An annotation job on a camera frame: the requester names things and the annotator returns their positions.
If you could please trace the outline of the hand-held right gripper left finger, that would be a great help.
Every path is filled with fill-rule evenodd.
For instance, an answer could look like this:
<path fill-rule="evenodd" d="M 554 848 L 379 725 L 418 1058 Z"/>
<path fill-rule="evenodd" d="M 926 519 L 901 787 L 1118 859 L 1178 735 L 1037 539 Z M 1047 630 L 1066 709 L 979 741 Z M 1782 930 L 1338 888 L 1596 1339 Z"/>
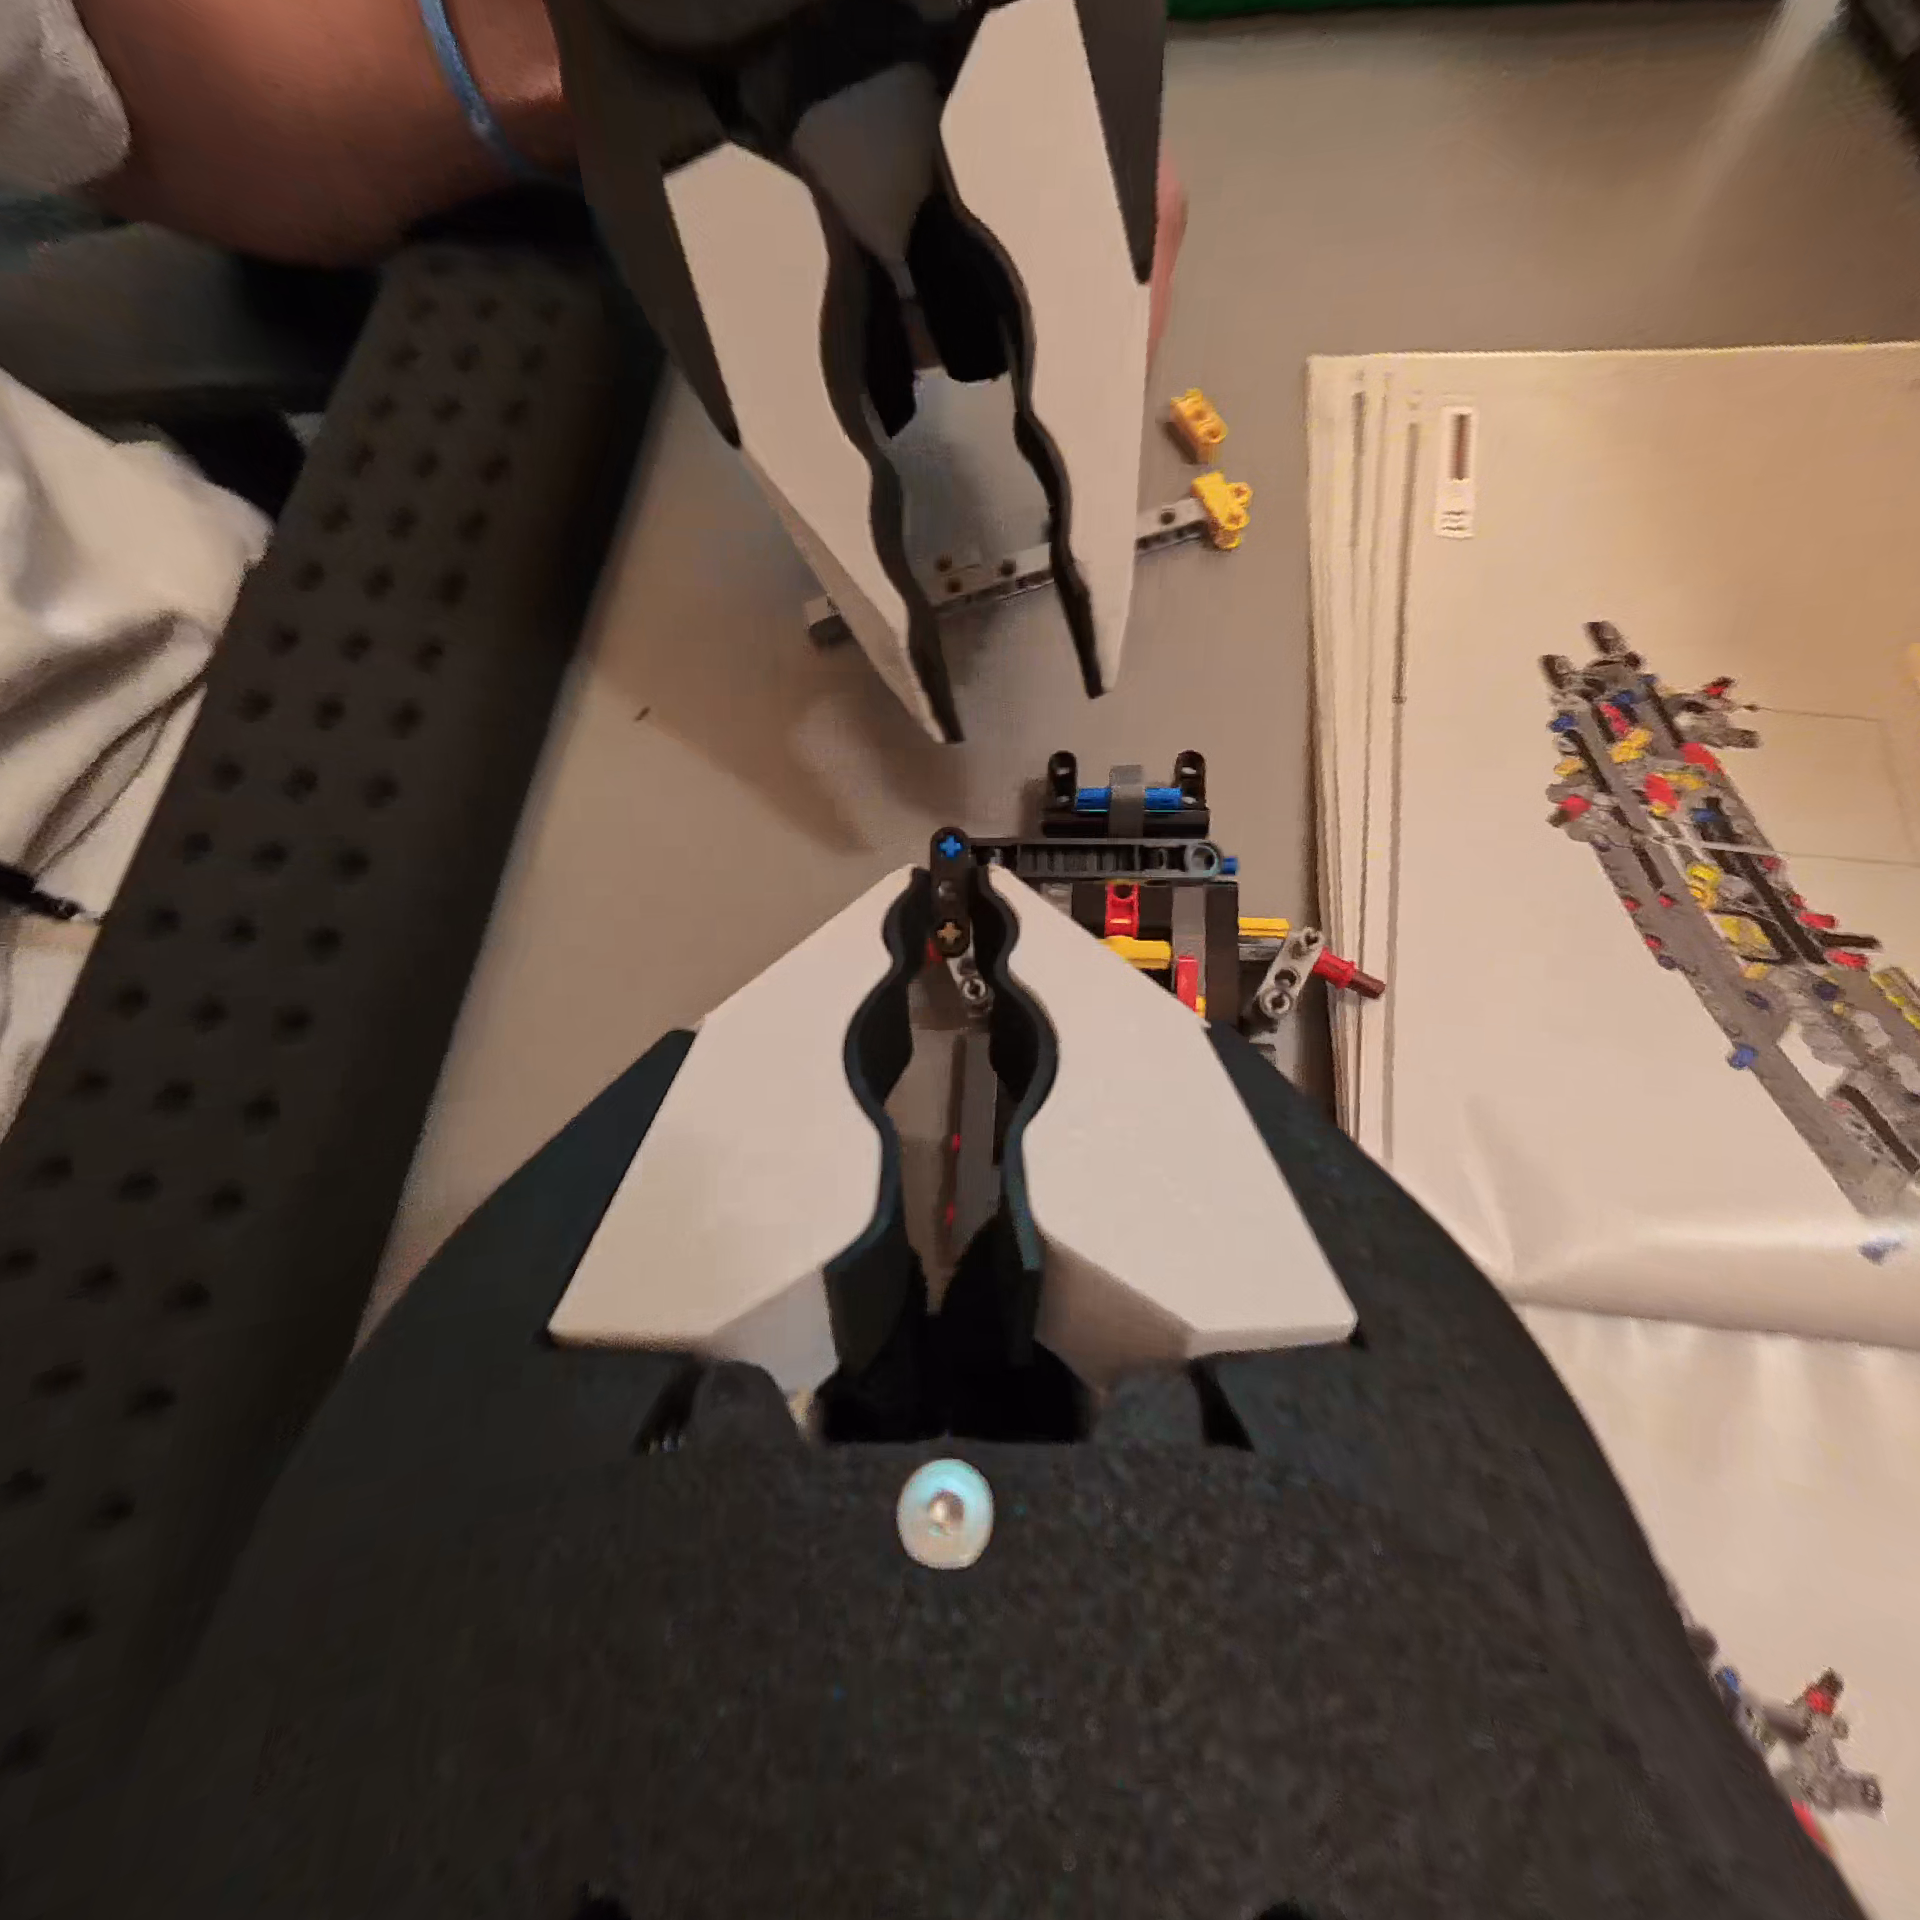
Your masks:
<path fill-rule="evenodd" d="M 836 1369 L 826 1263 L 871 1224 L 881 1136 L 848 1029 L 893 959 L 900 863 L 695 1029 L 547 1333 L 764 1369 L 809 1395 Z"/>

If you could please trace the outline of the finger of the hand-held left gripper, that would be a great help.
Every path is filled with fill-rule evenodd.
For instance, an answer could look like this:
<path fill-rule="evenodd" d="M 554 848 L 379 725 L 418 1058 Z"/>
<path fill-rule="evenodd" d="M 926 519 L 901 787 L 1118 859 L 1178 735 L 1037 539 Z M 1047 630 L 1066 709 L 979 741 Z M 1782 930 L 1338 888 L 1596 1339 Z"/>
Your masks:
<path fill-rule="evenodd" d="M 1159 4 L 991 3 L 940 115 L 940 182 L 986 257 L 1015 441 L 1050 500 L 1087 693 L 1130 626 L 1159 242 Z"/>
<path fill-rule="evenodd" d="M 900 480 L 865 415 L 859 248 L 800 174 L 731 141 L 672 170 L 665 200 L 743 460 L 880 680 L 929 737 L 958 742 Z"/>

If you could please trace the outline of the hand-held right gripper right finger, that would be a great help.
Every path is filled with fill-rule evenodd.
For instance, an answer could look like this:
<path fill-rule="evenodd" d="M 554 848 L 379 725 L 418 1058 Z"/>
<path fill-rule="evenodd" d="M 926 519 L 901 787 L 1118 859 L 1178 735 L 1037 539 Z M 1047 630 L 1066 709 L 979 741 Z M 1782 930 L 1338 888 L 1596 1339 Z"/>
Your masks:
<path fill-rule="evenodd" d="M 1348 1339 L 1357 1307 L 1260 1136 L 1218 1031 L 1005 869 L 1009 989 L 1044 1088 L 1009 1140 L 1037 1339 L 1092 1392 L 1201 1358 Z"/>

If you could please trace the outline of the toy car chassis model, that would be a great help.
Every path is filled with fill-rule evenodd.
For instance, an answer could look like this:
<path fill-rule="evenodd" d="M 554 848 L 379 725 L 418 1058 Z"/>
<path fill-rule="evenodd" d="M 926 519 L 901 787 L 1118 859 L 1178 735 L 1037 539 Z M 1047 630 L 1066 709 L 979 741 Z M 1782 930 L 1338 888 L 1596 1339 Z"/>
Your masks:
<path fill-rule="evenodd" d="M 1009 837 L 1044 835 L 1071 840 L 1178 835 L 1208 837 L 1218 848 L 1210 829 L 1208 763 L 1198 752 L 1182 752 L 1162 783 L 1151 783 L 1135 763 L 1116 763 L 1106 780 L 1087 783 L 1077 758 L 1054 752 L 1037 787 L 1032 823 Z M 1192 1013 L 1234 1025 L 1267 1058 L 1275 1058 L 1283 1023 L 1298 1012 L 1315 979 L 1328 993 L 1348 993 L 1360 1003 L 1374 1003 L 1387 990 L 1383 979 L 1328 948 L 1316 928 L 1293 925 L 1285 915 L 1247 915 L 1239 908 L 1236 876 L 1210 882 L 1044 882 L 1034 891 L 1139 976 L 1174 993 Z M 933 989 L 933 999 L 963 1018 L 950 1048 L 946 1204 L 940 1217 L 940 1250 L 958 1258 L 995 1211 L 1005 1097 L 991 1062 L 995 993 L 989 1005 L 968 1009 L 947 983 L 947 989 Z"/>

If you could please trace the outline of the small black beam piece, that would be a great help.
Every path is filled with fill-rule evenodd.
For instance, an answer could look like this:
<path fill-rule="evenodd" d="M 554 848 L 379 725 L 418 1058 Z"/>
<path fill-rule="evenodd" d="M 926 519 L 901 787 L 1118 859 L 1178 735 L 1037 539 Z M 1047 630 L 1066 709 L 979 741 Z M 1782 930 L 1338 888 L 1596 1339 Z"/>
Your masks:
<path fill-rule="evenodd" d="M 950 868 L 930 868 L 929 863 L 929 930 L 936 923 L 958 918 L 958 923 L 972 923 L 975 934 L 975 904 L 978 904 L 978 859 L 975 850 L 966 861 L 950 863 Z M 972 941 L 972 954 L 966 954 L 958 963 L 943 963 L 930 948 L 929 959 L 940 963 L 958 993 L 968 1009 L 983 1009 L 991 999 L 991 989 L 986 983 L 986 974 L 979 972 L 979 956 L 978 956 L 978 940 Z"/>

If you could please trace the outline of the person's left forearm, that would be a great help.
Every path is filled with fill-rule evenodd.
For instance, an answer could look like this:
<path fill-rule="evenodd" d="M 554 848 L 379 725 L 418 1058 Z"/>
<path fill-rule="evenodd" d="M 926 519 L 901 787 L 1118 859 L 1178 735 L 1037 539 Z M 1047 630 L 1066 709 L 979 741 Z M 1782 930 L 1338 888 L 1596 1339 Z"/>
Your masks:
<path fill-rule="evenodd" d="M 446 3 L 524 166 L 571 172 L 544 3 Z M 348 265 L 509 183 L 465 130 L 414 3 L 77 3 L 130 125 L 90 197 L 189 238 Z"/>

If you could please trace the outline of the blue wristband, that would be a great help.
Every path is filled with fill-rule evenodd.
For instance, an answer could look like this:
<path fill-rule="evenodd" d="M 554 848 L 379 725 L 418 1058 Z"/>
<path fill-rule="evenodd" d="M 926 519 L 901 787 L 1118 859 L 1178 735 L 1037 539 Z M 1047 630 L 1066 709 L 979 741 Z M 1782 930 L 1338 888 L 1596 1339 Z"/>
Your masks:
<path fill-rule="evenodd" d="M 465 130 L 492 157 L 496 166 L 501 166 L 509 174 L 522 172 L 522 157 L 515 154 L 508 131 L 501 130 L 483 89 L 478 86 L 467 63 L 446 3 L 414 3 L 414 9 L 426 45 L 436 56 L 436 65 L 441 72 L 450 98 L 456 101 Z"/>

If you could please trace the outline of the grey beam with yellow connectors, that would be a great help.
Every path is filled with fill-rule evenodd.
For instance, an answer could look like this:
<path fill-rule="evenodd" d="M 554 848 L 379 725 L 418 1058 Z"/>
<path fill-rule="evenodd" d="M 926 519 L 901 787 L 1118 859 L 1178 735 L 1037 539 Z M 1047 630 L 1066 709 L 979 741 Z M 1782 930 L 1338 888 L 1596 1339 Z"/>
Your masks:
<path fill-rule="evenodd" d="M 1135 522 L 1135 559 L 1185 542 L 1208 542 L 1213 551 L 1234 551 L 1250 522 L 1250 483 L 1234 480 L 1218 470 L 1218 453 L 1228 424 L 1208 391 L 1190 385 L 1171 394 L 1164 431 L 1192 470 L 1188 493 L 1142 510 Z M 1005 598 L 1019 598 L 1054 581 L 1051 551 L 1047 542 L 983 555 L 960 546 L 936 555 L 929 577 L 929 597 L 940 617 L 979 611 Z"/>

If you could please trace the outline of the building instruction booklet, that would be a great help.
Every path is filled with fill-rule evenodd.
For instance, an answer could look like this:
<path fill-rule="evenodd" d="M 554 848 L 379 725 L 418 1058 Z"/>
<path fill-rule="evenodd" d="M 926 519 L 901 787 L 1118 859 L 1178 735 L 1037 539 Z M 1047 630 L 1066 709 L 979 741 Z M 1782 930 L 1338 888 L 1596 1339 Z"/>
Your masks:
<path fill-rule="evenodd" d="M 1338 1111 L 1918 1913 L 1918 342 L 1309 362 Z"/>

